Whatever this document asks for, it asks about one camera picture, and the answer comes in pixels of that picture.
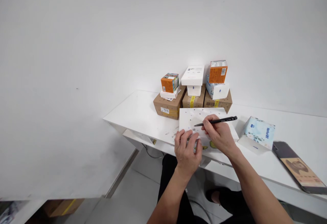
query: black pen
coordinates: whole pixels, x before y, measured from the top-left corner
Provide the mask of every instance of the black pen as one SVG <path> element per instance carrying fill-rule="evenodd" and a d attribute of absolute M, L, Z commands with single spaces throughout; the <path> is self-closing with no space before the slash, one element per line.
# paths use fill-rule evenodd
<path fill-rule="evenodd" d="M 234 117 L 222 118 L 222 119 L 218 119 L 218 120 L 212 120 L 212 121 L 209 121 L 209 122 L 211 124 L 213 124 L 213 123 L 219 123 L 219 122 L 234 121 L 236 119 L 237 119 L 237 116 L 234 116 Z M 194 127 L 198 127 L 198 126 L 203 126 L 203 123 L 199 123 L 199 124 L 194 125 Z"/>

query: cable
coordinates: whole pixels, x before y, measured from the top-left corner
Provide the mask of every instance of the cable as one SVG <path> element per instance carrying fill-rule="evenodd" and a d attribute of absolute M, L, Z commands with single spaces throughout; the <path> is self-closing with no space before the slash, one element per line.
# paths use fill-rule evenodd
<path fill-rule="evenodd" d="M 194 201 L 194 200 L 192 200 L 192 199 L 190 199 L 190 202 L 191 203 L 195 203 L 196 205 L 198 205 L 198 206 L 200 206 L 200 208 L 205 212 L 205 214 L 207 215 L 207 217 L 208 217 L 208 219 L 209 219 L 209 221 L 210 221 L 210 224 L 213 224 L 212 223 L 212 220 L 211 220 L 211 218 L 210 218 L 210 216 L 209 216 L 209 214 L 208 214 L 208 212 L 201 206 L 201 204 L 199 204 L 198 202 L 196 202 L 196 201 Z"/>
<path fill-rule="evenodd" d="M 150 154 L 149 154 L 149 152 L 147 151 L 147 146 L 145 146 L 144 144 L 142 144 L 143 146 L 144 146 L 144 148 L 145 148 L 145 150 L 146 150 L 146 153 L 150 156 L 150 157 L 152 157 L 152 158 L 155 158 L 155 159 L 159 159 L 159 158 L 163 158 L 164 157 L 164 153 L 163 152 L 161 152 L 162 153 L 162 155 L 163 156 L 161 156 L 161 157 L 153 157 L 153 156 L 151 156 Z"/>

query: brown box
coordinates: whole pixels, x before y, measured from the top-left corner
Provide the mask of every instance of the brown box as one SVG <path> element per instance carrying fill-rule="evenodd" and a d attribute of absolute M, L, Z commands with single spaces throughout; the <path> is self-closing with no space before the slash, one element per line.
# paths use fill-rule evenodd
<path fill-rule="evenodd" d="M 179 84 L 179 77 L 176 73 L 167 73 L 161 79 L 162 91 L 164 92 L 173 93 L 177 89 Z"/>
<path fill-rule="evenodd" d="M 205 96 L 205 84 L 202 84 L 200 96 L 188 96 L 183 98 L 183 108 L 203 107 Z"/>
<path fill-rule="evenodd" d="M 226 113 L 228 113 L 229 109 L 232 106 L 232 103 L 233 101 L 231 96 L 231 90 L 229 90 L 227 98 L 220 100 L 213 100 L 210 97 L 209 93 L 206 92 L 203 107 L 223 107 L 225 108 Z"/>
<path fill-rule="evenodd" d="M 186 93 L 186 86 L 181 86 L 180 89 L 181 91 L 178 93 L 177 98 L 171 101 L 161 98 L 160 94 L 157 95 L 153 104 L 158 115 L 178 120 L 180 108 L 183 107 L 182 99 Z"/>
<path fill-rule="evenodd" d="M 226 60 L 211 61 L 209 83 L 224 83 L 227 68 Z"/>
<path fill-rule="evenodd" d="M 82 204 L 84 198 L 47 200 L 42 206 L 48 217 L 74 213 Z"/>

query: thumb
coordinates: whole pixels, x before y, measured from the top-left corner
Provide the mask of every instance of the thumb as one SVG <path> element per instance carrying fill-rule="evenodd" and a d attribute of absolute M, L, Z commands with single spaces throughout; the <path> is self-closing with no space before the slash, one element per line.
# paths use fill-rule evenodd
<path fill-rule="evenodd" d="M 217 131 L 214 129 L 214 127 L 212 126 L 212 124 L 208 121 L 208 120 L 203 120 L 203 125 L 205 130 L 208 132 L 210 138 L 214 138 L 218 135 Z"/>
<path fill-rule="evenodd" d="M 197 148 L 196 148 L 196 151 L 195 151 L 195 157 L 199 158 L 200 159 L 202 158 L 202 142 L 200 139 L 198 139 L 198 142 L 197 142 Z"/>

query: left hand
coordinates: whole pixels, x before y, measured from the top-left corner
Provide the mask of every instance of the left hand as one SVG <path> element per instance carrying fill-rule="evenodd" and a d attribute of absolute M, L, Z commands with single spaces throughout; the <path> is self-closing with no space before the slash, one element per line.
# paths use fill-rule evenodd
<path fill-rule="evenodd" d="M 193 152 L 195 141 L 199 133 L 195 133 L 190 138 L 187 144 L 187 138 L 193 133 L 192 130 L 185 132 L 184 130 L 177 131 L 175 137 L 175 154 L 177 158 L 177 171 L 183 179 L 189 181 L 197 170 L 202 159 L 202 143 L 198 139 L 196 152 Z"/>

